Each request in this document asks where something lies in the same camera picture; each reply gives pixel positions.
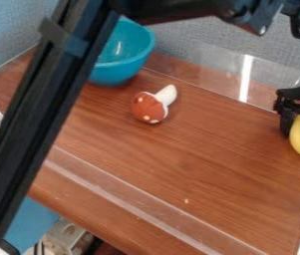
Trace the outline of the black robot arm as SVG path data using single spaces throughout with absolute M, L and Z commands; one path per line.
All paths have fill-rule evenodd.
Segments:
M 120 17 L 152 25 L 215 17 L 261 36 L 283 14 L 300 39 L 300 0 L 61 0 L 40 25 L 41 40 L 0 123 L 0 244 Z M 273 106 L 287 134 L 300 87 Z

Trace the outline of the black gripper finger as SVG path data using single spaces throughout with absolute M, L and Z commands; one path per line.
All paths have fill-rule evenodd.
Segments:
M 283 136 L 289 135 L 294 117 L 295 115 L 293 112 L 282 112 L 279 115 L 279 131 Z

